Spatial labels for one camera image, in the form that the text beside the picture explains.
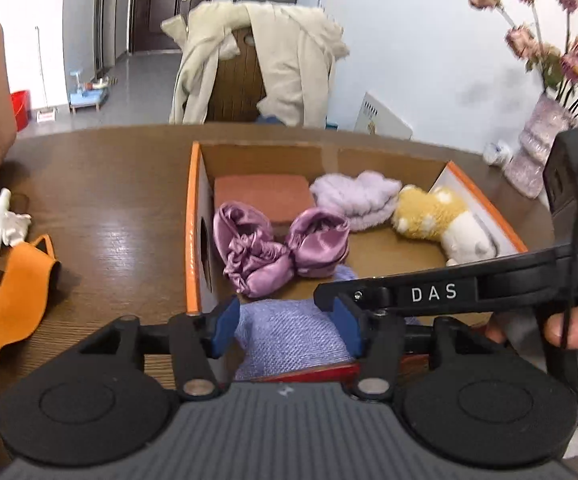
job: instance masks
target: pink vase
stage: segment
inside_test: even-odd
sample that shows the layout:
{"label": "pink vase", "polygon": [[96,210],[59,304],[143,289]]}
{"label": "pink vase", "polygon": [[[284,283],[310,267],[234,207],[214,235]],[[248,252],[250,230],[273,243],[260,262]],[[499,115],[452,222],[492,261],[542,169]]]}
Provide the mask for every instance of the pink vase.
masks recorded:
{"label": "pink vase", "polygon": [[542,94],[520,133],[520,149],[504,167],[504,176],[520,193],[536,198],[544,187],[542,171],[556,135],[576,120],[557,101]]}

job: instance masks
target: gray tile floor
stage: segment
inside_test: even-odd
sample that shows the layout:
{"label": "gray tile floor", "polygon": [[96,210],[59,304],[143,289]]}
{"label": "gray tile floor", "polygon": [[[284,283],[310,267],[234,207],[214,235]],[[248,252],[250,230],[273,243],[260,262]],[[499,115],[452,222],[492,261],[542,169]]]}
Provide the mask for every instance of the gray tile floor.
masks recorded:
{"label": "gray tile floor", "polygon": [[100,111],[80,108],[70,114],[61,107],[55,122],[36,123],[35,117],[18,134],[19,138],[136,124],[168,123],[173,88],[181,54],[150,54],[121,59],[109,72],[118,82],[109,88],[109,96]]}

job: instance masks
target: terracotta colored sponge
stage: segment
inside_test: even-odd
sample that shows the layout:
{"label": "terracotta colored sponge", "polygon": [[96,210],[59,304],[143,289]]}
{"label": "terracotta colored sponge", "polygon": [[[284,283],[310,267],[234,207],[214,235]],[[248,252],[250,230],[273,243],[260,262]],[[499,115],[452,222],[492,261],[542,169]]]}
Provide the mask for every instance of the terracotta colored sponge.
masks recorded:
{"label": "terracotta colored sponge", "polygon": [[284,239],[293,220],[316,205],[309,182],[301,175],[228,175],[215,179],[213,205],[230,200],[253,206],[271,221],[274,236]]}

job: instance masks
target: blue knit cloth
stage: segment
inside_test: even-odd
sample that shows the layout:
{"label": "blue knit cloth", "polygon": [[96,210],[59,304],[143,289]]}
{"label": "blue knit cloth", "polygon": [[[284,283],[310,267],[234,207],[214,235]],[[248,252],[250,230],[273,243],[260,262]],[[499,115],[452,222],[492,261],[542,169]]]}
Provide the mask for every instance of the blue knit cloth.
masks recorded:
{"label": "blue knit cloth", "polygon": [[[357,276],[349,267],[338,265],[334,279],[356,280]],[[236,371],[237,381],[353,360],[336,327],[313,300],[242,304],[236,338],[246,354]]]}

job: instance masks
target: black circular disc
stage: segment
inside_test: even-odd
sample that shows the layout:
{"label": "black circular disc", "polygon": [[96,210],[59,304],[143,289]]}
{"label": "black circular disc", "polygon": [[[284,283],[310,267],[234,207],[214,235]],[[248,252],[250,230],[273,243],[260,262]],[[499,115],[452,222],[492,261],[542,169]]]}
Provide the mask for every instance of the black circular disc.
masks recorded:
{"label": "black circular disc", "polygon": [[578,424],[563,384],[507,354],[465,355],[405,393],[414,434],[449,459],[485,468],[560,458]]}
{"label": "black circular disc", "polygon": [[0,399],[0,435],[13,454],[97,465],[139,450],[166,425],[170,401],[155,379],[129,367],[79,372],[31,375]]}

